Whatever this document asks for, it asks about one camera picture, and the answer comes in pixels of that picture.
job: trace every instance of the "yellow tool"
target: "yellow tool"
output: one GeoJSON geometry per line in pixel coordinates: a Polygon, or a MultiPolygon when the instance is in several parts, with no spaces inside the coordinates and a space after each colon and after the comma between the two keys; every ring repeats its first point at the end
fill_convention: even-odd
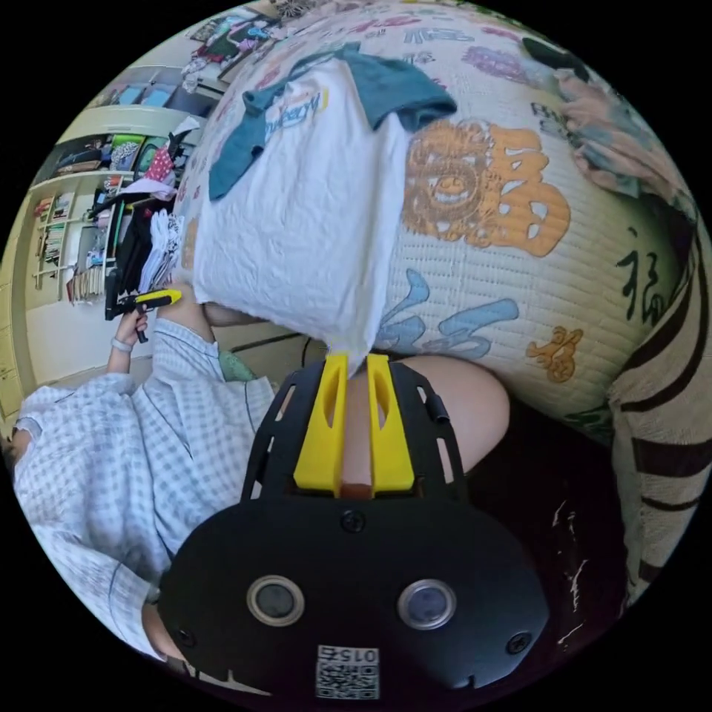
{"type": "MultiPolygon", "coordinates": [[[[112,321],[122,314],[130,314],[137,309],[146,313],[158,309],[160,306],[175,304],[183,296],[178,289],[157,289],[156,291],[147,291],[145,294],[129,294],[127,297],[119,299],[119,295],[116,293],[116,276],[113,273],[106,277],[105,292],[104,318],[107,321],[112,321]]],[[[148,341],[143,332],[137,333],[141,343],[148,341]]]]}

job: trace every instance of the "qr code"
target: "qr code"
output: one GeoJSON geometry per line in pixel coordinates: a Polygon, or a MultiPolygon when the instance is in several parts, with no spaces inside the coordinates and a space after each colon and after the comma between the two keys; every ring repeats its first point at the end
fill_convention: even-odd
{"type": "Polygon", "coordinates": [[[322,699],[378,699],[378,652],[321,646],[316,687],[322,699]]]}

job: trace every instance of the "white bracelet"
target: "white bracelet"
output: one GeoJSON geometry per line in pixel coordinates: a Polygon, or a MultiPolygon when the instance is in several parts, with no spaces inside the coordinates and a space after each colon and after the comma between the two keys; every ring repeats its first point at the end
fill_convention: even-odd
{"type": "Polygon", "coordinates": [[[119,351],[123,351],[125,354],[130,354],[134,350],[134,348],[132,346],[129,346],[127,343],[124,343],[123,341],[119,341],[118,339],[112,339],[111,345],[115,349],[118,349],[119,351]]]}

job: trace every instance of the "teal t-shirt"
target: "teal t-shirt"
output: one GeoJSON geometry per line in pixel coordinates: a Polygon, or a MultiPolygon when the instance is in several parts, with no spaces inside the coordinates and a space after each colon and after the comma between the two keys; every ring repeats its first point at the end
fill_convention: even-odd
{"type": "Polygon", "coordinates": [[[414,133],[457,110],[455,100],[420,69],[400,59],[361,54],[358,42],[345,44],[333,52],[310,55],[297,62],[289,75],[276,84],[243,94],[243,120],[225,141],[210,169],[210,200],[225,196],[264,151],[265,113],[284,87],[314,64],[330,59],[341,59],[349,65],[366,118],[374,131],[391,112],[398,115],[406,131],[414,133]]]}

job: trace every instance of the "black background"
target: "black background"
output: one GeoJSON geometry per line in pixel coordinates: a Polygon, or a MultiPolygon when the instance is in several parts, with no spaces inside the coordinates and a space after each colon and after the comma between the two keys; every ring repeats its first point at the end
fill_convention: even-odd
{"type": "MultiPolygon", "coordinates": [[[[633,104],[678,163],[709,225],[710,25],[689,0],[637,5],[638,10],[622,0],[489,3],[577,54],[633,104]]],[[[77,113],[130,62],[229,7],[212,0],[180,9],[155,5],[147,13],[150,20],[133,12],[120,19],[119,13],[114,27],[97,12],[58,3],[43,6],[39,24],[30,14],[11,23],[10,31],[31,27],[47,34],[41,55],[5,56],[4,80],[13,100],[4,109],[0,146],[3,240],[38,167],[77,113]]],[[[15,11],[22,15],[22,5],[15,11]]],[[[235,709],[169,679],[115,640],[42,555],[7,479],[1,501],[6,509],[0,573],[5,696],[28,706],[235,709]]],[[[578,710],[664,703],[687,708],[705,699],[709,672],[701,659],[712,648],[709,502],[707,492],[658,581],[611,633],[565,669],[491,708],[521,712],[534,705],[578,710]]]]}

